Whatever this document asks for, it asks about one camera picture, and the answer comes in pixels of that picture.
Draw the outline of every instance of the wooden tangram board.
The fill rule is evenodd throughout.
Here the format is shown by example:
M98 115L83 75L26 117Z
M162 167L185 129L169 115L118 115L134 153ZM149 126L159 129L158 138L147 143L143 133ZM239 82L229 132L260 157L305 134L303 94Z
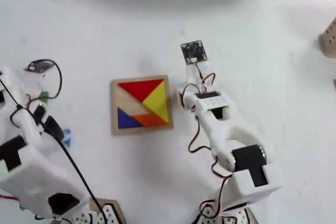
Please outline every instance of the wooden tangram board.
M114 80L111 98L114 134L173 128L168 76Z
M119 206L119 204L116 200L108 200L108 199L97 198L97 201L98 201L98 203L100 204L101 207L104 207L105 204L112 204L113 208L115 210L115 213L114 213L115 216L118 216L117 218L120 220L121 224L126 224L125 217L124 217L124 215L121 211L121 208L120 208L120 206ZM99 213L99 209L92 199L90 199L90 209L92 211L95 211L95 212ZM60 223L61 223L61 221L54 220L51 224L60 224Z

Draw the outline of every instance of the black wire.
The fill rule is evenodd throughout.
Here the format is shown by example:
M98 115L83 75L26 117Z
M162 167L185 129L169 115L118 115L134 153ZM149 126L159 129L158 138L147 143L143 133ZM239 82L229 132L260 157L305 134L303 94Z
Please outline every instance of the black wire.
M83 174L81 173L81 171L79 170L78 166L76 165L75 161L72 159L70 153L68 152L68 150L65 148L65 146L63 145L62 141L57 139L57 137L52 133L52 131L50 131L48 129L48 126L46 126L44 123L42 123L42 126L43 128L45 129L45 132L48 133L50 136L52 136L56 142L59 144L59 146L62 148L62 150L64 151L64 153L66 154L66 156L68 157L68 159L70 160L71 164L73 165L73 167L75 168L76 172L78 173L80 179L82 180L83 184L85 185L87 191L89 192L92 200L94 201L94 203L97 205L99 211L101 212L101 214L103 215L104 217L104 221L105 223L107 224L107 218L106 218L106 215L102 209L102 207L100 206L100 204L98 203L96 197L94 196L94 194L92 193L88 183L86 182L86 180L84 179L83 177Z
M39 215L35 215L34 219L35 220L44 220L44 218L40 217Z
M197 68L197 71L198 71L198 73L199 73L199 75L200 75L200 79L203 80L203 75L202 75L202 73L201 73L200 68L199 68L198 65L197 65L197 62L194 62L194 65L195 65L196 68Z
M62 89L62 84L63 84L63 77L62 77L62 72L61 72L61 69L59 68L59 66L57 65L56 62L54 62L53 60L50 60L50 59L41 59L41 60L34 60L32 61L29 65L28 65L28 68L34 64L34 63L39 63L39 62L45 62L45 61L48 61L48 62L51 62L53 63L57 70L58 70L58 73L59 73L59 87L58 87L58 91L57 93L53 96L53 97L50 97L50 96L40 96L40 97L36 97L36 98L33 98L33 99L30 99L28 104L27 104L27 108L29 109L30 107L30 104L36 100L40 100L40 99L55 99L56 97L59 96L60 92L61 92L61 89Z
M14 99L14 97L10 93L10 91L8 90L8 88L6 87L6 85L4 84L4 82L1 80L1 78L0 78L0 82L1 82L2 86L4 86L4 88L7 91L7 93L10 95L10 97L13 99L13 101L16 103L16 105L19 105L18 102Z
M65 221L67 221L68 223L72 224L72 222L71 222L70 220L68 220L68 219L62 219L62 220L65 220Z
M39 60L39 61L40 61L40 62L41 62L41 61L51 61L51 62L54 62L53 60ZM62 88L62 74L61 74L61 71L60 71L60 69L59 69L59 67L58 67L58 65L57 65L56 63L55 63L55 66L58 68L58 70L59 70L59 74L60 74L60 79L61 79L61 81L60 81L60 88L59 88L57 94L56 94L54 97L51 97L51 98L49 98L49 97L44 97L44 98L48 98L48 99L54 99L54 98L56 98L56 97L59 95L59 92L60 92L60 90L61 90L61 88ZM14 111L14 113L11 114L11 117L10 117L11 122L14 124L14 122L13 122L13 116L14 116L19 110L24 109L24 110L28 111L28 113L32 116L32 118L33 118L35 121L37 121L38 123L40 123L40 124L42 125L42 127L43 127L44 130L45 130L45 132L48 133L49 135L51 135L51 136L56 140L56 142L59 144L59 146L61 147L61 149L64 151L64 153L66 154L66 156L67 156L68 159L70 160L71 164L73 165L73 167L75 168L76 172L78 173L80 179L82 180L83 184L85 185L85 187L86 187L88 193L90 194L92 200L93 200L94 203L97 205L99 211L100 211L101 214L103 215L105 224L107 224L108 221L107 221L106 215L105 215L105 213L104 213L102 207L100 206L100 204L98 203L96 197L95 197L94 194L92 193L92 191L91 191L91 189L90 189L88 183L87 183L86 180L84 179L84 177L83 177L81 171L79 170L78 166L76 165L75 161L72 159L72 157L71 157L71 155L69 154L68 150L64 147L62 141L61 141L60 139L58 139L58 138L52 133L52 131L48 128L48 126L46 126L41 120L36 119L36 117L35 117L35 116L32 114L32 112L28 109L29 106L28 106L28 108L24 108L24 107L22 107L22 105L20 105L20 104L17 103L17 101L16 101L15 98L12 96L12 94L10 93L10 91L7 89L6 85L3 83L3 81L1 80L1 78L0 78L0 82L1 82L1 84L4 86L4 88L6 89L6 91L7 91L8 94L10 95L10 97L12 97L12 99L14 100L14 102L17 104L17 106L16 106L16 107L17 107L16 111Z
M248 212L247 212L246 208L244 209L244 211L245 211L245 215L246 215L246 218L247 218L247 223L251 224L250 217L248 216Z
M225 177L225 178L223 179L222 185L221 185L220 190L219 190L218 206L217 206L217 211L216 211L215 215L209 217L209 216L207 216L207 215L205 215L205 214L203 214L203 213L201 212L200 214L201 214L203 217L205 217L205 218L207 218L207 219L215 219L215 218L217 218L217 217L219 216L219 214L220 214L220 210L221 210L220 207L221 207L221 204L222 204L222 191L223 191L223 188L224 188L224 184L225 184L225 182L226 182L229 178L231 178L231 177L232 177L232 175L229 175L229 176L227 176L227 177Z
M199 150L201 150L201 149L208 149L209 151L211 151L211 148L210 147L208 147L208 146L205 146L205 145L202 145L202 146L200 146L200 147L197 147L196 149L194 149L194 150L192 150L191 149L191 146L192 146L192 144L194 143L194 141L196 140L196 138L198 137L198 135L200 134L200 121L199 121L199 119L198 119L198 117L196 117L196 119L197 119L197 123L198 123L198 128L197 128L197 132L196 132L196 134L195 134L195 136L193 137L193 139L190 141L190 143L189 143L189 145L188 145L188 151L190 152L190 153L195 153L195 152L198 152Z

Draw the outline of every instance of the tangram puzzle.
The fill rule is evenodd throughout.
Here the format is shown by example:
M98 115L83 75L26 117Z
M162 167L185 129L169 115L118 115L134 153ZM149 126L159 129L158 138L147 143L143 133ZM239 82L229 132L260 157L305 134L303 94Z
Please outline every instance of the tangram puzzle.
M111 92L114 134L173 127L167 76L115 80Z

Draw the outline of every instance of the white surface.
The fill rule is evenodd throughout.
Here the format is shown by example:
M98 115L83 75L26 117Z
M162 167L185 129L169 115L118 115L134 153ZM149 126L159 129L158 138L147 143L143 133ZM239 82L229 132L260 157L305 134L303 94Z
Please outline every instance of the white surface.
M0 0L0 7L1 65L59 63L64 87L50 112L76 135L71 153L93 192L118 200L128 223L191 223L221 183L210 153L187 152L197 123L176 100L173 130L111 134L110 81L168 74L173 86L185 78L180 44L198 39L224 90L279 156L287 187L253 208L259 222L335 217L336 61L317 40L335 1ZM62 153L53 159L75 174ZM0 201L0 218L22 214Z

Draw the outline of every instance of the robotic arm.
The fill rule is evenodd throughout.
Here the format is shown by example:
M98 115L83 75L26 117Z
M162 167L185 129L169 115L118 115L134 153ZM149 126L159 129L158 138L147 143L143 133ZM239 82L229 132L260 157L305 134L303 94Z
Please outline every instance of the robotic arm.
M201 41L183 44L181 48L188 68L197 67L200 75L200 68L207 72L208 62ZM213 204L215 207L221 204L222 215L230 215L231 211L244 209L281 188L282 178L269 143L239 114L236 104L223 90L212 86L213 81L206 81L211 75L215 78L214 73L202 79L188 76L194 80L193 84L189 87L188 82L179 84L178 92L184 109L195 113L209 138L212 157L232 172L216 194L219 193L220 200L216 196ZM232 149L232 140L241 147Z
M54 97L41 96L44 72L53 66L59 70L59 90ZM37 89L27 88L32 82L37 84ZM13 195L10 198L19 201L22 210L35 213L36 219L66 220L74 224L122 223L120 212L117 213L113 204L100 206L62 143L65 138L62 128L47 112L43 99L56 98L61 84L60 69L52 60L33 61L19 74L8 68L0 69L0 189ZM48 159L59 147L88 193ZM90 210L88 194L99 213Z
M18 198L21 208L29 209L40 217L70 218L88 203L89 197L67 173L46 157L58 147L49 134L62 140L63 131L48 114L46 103L36 100L27 110L17 107L16 102L27 104L29 96L10 69L2 69L0 78L3 98L0 110L3 126L0 188Z

